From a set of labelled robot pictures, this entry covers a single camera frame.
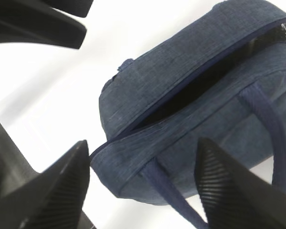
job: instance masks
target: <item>white background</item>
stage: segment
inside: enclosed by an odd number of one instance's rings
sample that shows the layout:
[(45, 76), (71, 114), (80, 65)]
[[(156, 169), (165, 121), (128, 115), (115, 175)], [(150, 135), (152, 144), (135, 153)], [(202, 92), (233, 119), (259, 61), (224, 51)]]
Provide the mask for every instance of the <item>white background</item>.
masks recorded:
[[(98, 110), (105, 82), (125, 59), (137, 58), (218, 2), (95, 0), (87, 18), (76, 18), (88, 29), (79, 51), (0, 44), (0, 122), (38, 172), (78, 140), (87, 139), (93, 152), (106, 141)], [(286, 11), (286, 0), (271, 2)], [(270, 181), (272, 159), (253, 171)], [(203, 214), (198, 196), (188, 200)], [(83, 210), (98, 229), (193, 228), (169, 206), (115, 198), (92, 169)]]

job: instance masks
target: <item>fabric strap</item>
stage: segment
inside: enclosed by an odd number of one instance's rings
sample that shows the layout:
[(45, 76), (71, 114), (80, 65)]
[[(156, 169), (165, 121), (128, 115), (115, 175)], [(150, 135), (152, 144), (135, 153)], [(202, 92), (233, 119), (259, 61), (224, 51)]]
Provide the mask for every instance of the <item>fabric strap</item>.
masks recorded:
[[(286, 135), (283, 124), (275, 112), (271, 101), (257, 84), (252, 84), (245, 88), (238, 96), (248, 105), (270, 134), (274, 152), (272, 184), (286, 193)], [(141, 173), (167, 203), (186, 220), (192, 223), (197, 229), (208, 228), (208, 224), (188, 204), (161, 169), (156, 158), (147, 163)]]
[(286, 134), (283, 123), (258, 84), (253, 84), (239, 93), (252, 112), (268, 130), (273, 147), (272, 185), (286, 193)]

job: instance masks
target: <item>denim bag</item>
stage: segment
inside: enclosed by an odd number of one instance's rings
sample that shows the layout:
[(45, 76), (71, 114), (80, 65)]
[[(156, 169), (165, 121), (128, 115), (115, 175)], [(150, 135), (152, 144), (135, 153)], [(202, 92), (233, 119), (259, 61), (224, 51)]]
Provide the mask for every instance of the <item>denim bag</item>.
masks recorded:
[(172, 205), (196, 227), (197, 141), (214, 140), (246, 168), (274, 155), (286, 193), (286, 13), (226, 0), (136, 60), (100, 95), (107, 142), (91, 167), (118, 198)]

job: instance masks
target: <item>lunch bag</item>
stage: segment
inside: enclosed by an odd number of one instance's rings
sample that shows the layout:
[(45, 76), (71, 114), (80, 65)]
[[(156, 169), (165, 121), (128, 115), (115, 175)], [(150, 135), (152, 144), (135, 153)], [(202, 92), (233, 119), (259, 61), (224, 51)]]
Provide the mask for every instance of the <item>lunch bag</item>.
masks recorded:
[(100, 95), (107, 142), (91, 167), (118, 198), (172, 205), (198, 228), (197, 141), (214, 140), (246, 168), (275, 155), (286, 193), (286, 13), (226, 0), (136, 60)]

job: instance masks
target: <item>bag opening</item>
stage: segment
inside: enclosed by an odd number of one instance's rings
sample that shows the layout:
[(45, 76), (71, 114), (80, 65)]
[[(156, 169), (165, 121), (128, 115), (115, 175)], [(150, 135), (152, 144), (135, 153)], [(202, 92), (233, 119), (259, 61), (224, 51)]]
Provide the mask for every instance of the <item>bag opening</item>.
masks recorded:
[(155, 124), (187, 107), (241, 62), (277, 42), (286, 42), (286, 23), (252, 39), (241, 48), (214, 64), (211, 68), (190, 82), (171, 100), (160, 106), (155, 112), (140, 122), (133, 130)]

